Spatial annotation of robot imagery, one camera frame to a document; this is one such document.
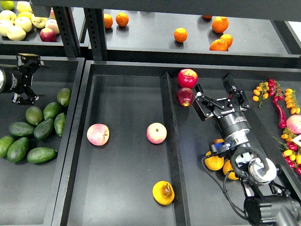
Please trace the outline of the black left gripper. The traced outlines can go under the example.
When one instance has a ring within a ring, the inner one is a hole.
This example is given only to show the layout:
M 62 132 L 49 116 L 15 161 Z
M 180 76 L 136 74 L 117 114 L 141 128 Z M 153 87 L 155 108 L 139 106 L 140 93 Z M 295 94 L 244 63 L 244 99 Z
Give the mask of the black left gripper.
M 30 80 L 26 75 L 33 75 L 44 62 L 39 55 L 18 53 L 18 66 L 2 66 L 2 93 L 14 93 L 11 102 L 18 105 L 34 105 L 39 95 L 29 87 Z

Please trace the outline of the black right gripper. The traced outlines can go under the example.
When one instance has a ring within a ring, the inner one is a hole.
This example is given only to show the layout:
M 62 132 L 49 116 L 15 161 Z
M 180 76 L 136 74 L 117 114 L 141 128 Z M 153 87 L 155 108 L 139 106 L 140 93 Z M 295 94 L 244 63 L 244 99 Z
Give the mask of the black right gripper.
M 225 141 L 247 141 L 246 135 L 251 126 L 244 115 L 250 108 L 246 94 L 232 77 L 224 77 L 222 83 L 229 98 L 217 100 L 209 98 L 204 94 L 200 84 L 197 84 L 192 106 L 202 121 L 215 117 Z

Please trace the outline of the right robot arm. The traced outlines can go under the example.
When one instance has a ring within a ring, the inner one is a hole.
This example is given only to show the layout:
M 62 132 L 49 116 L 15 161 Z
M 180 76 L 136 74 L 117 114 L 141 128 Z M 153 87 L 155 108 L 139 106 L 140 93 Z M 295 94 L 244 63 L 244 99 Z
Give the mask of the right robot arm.
M 227 157 L 233 172 L 242 185 L 245 200 L 241 210 L 233 202 L 231 208 L 253 226 L 297 226 L 301 221 L 301 204 L 291 197 L 290 191 L 275 183 L 281 169 L 265 154 L 252 147 L 247 133 L 251 126 L 244 112 L 250 107 L 243 90 L 238 89 L 230 75 L 222 79 L 228 97 L 214 100 L 206 96 L 200 86 L 195 86 L 196 96 L 192 103 L 200 119 L 214 118 L 223 142 L 212 144 L 211 157 Z

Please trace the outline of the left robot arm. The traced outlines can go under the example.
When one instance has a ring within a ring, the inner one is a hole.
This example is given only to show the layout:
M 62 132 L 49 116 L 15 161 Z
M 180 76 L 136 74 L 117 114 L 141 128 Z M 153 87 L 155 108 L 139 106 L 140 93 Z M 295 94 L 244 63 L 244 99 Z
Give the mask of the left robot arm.
M 18 53 L 17 65 L 0 65 L 0 92 L 13 93 L 12 102 L 33 105 L 39 96 L 31 89 L 33 74 L 44 62 L 39 55 Z

